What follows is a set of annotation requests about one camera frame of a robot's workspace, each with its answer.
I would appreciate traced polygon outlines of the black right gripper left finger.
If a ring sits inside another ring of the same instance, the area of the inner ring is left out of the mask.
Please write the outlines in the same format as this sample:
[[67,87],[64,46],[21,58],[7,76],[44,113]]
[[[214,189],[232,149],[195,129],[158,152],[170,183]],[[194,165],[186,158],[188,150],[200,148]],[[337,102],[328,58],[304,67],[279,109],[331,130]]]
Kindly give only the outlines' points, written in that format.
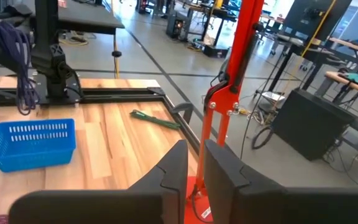
[[41,190],[10,207],[9,224],[184,224],[188,146],[179,140],[126,190]]

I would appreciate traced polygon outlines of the black knob yellow stick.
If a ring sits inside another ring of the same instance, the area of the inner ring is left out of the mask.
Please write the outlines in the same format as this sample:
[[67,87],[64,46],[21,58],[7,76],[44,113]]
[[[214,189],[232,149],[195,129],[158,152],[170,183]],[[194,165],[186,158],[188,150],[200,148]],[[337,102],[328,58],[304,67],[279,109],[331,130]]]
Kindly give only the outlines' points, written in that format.
[[116,34],[113,35],[113,52],[112,56],[114,58],[114,78],[120,78],[120,71],[119,71],[119,57],[122,55],[120,51],[118,51],[117,41],[116,41]]

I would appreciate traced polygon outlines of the red desk lamp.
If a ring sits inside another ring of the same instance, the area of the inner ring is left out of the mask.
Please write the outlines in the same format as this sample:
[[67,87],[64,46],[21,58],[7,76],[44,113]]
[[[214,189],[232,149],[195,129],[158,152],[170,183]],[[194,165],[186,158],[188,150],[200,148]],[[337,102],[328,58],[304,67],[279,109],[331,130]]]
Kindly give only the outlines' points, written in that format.
[[229,120],[238,109],[239,95],[242,87],[250,55],[255,46],[255,35],[259,29],[259,19],[264,0],[242,0],[237,18],[237,27],[228,58],[225,79],[209,88],[204,98],[204,115],[198,150],[198,162],[195,176],[188,177],[185,204],[184,224],[212,224],[212,214],[205,217],[203,212],[208,211],[209,198],[204,185],[204,142],[210,139],[214,113],[221,115],[216,144],[223,147]]

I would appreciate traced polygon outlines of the black computer case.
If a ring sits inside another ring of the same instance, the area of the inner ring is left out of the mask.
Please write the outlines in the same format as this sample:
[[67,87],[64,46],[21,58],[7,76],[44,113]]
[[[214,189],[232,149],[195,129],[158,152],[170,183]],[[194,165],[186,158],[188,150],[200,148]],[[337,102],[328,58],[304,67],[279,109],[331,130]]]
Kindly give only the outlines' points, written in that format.
[[321,159],[355,116],[332,102],[294,89],[272,123],[274,133],[309,161]]

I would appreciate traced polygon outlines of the wooden-edged background table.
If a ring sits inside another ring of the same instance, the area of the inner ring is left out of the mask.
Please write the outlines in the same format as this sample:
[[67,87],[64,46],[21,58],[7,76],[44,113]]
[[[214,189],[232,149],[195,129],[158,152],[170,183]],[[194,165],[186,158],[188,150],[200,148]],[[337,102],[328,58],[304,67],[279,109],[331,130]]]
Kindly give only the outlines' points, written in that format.
[[358,91],[358,73],[326,72],[325,81],[342,83]]

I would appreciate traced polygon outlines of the black aluminium table frame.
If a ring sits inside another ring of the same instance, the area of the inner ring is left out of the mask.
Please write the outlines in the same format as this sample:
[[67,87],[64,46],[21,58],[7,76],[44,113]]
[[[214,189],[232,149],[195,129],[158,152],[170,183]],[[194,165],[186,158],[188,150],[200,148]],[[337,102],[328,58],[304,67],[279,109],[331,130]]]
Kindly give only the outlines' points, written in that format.
[[[43,90],[38,91],[39,99],[35,102],[39,106],[49,105],[74,105],[75,103],[96,104],[96,103],[141,103],[141,102],[161,102],[168,110],[173,120],[180,125],[180,130],[192,146],[198,152],[200,141],[191,130],[189,124],[182,118],[183,112],[171,114],[170,109],[174,105],[165,92],[160,87],[145,88],[84,88],[83,96],[78,94],[77,89],[67,92],[67,96],[61,100],[51,99],[46,96]],[[0,106],[16,105],[16,89],[0,88]]]

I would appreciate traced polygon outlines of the black background panel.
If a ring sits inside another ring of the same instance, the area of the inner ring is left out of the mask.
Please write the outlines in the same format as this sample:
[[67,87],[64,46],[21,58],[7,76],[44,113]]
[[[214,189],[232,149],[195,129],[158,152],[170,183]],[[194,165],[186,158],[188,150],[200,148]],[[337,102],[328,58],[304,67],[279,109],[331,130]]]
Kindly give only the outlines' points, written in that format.
[[310,40],[324,19],[315,39],[325,40],[352,0],[294,0],[283,25],[285,34]]

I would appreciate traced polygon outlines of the blue plastic basket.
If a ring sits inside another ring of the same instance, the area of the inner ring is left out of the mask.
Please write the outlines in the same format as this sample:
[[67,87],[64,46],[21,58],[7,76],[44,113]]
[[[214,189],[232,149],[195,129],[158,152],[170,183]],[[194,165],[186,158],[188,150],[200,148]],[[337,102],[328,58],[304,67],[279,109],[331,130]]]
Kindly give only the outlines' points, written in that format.
[[75,120],[43,119],[0,123],[0,171],[17,172],[71,162]]

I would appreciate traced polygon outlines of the black desk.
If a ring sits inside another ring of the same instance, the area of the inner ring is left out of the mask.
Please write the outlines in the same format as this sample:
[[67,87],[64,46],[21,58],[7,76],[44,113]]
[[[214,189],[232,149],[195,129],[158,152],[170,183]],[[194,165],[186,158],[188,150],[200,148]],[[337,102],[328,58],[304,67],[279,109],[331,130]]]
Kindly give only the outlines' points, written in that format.
[[66,7],[58,7],[59,28],[97,34],[114,35],[124,24],[103,6],[65,0]]

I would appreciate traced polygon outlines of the black table clamp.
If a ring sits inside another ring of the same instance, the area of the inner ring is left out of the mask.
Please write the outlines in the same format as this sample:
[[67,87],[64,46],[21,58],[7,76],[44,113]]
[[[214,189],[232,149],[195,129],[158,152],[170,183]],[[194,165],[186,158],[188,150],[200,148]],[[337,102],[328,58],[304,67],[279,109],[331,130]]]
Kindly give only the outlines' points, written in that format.
[[171,114],[179,114],[180,112],[183,112],[182,118],[187,124],[189,124],[193,114],[193,110],[194,106],[192,103],[184,102],[174,106],[172,109],[170,109],[170,112]]

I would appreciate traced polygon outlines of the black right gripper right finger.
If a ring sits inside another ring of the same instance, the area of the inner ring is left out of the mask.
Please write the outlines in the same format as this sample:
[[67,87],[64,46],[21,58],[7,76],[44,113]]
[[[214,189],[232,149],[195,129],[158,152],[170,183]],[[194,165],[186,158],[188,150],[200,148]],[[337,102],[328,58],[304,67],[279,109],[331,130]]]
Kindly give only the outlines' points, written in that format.
[[204,184],[214,224],[358,224],[358,189],[285,187],[212,140]]

